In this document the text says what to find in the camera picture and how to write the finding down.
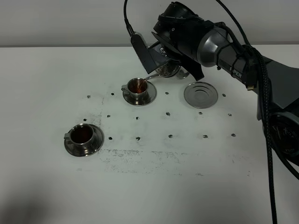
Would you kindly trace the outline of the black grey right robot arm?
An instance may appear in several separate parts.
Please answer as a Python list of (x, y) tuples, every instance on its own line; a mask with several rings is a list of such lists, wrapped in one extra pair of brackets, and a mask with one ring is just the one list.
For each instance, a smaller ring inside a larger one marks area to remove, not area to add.
[[(195, 78), (202, 67), (216, 66), (262, 97), (258, 60), (223, 23), (203, 20), (180, 2), (158, 17), (154, 36), (173, 60)], [(288, 161), (299, 162), (299, 70), (263, 57), (268, 75), (272, 148)]]

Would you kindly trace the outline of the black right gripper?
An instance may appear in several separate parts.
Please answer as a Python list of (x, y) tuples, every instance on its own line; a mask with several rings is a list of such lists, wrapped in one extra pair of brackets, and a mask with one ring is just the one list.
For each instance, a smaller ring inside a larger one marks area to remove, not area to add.
[(201, 65), (187, 57), (185, 53), (187, 49), (187, 36), (184, 33), (171, 31), (165, 33), (152, 32), (152, 34), (162, 45), (165, 54), (171, 60), (186, 69), (196, 81), (204, 78)]

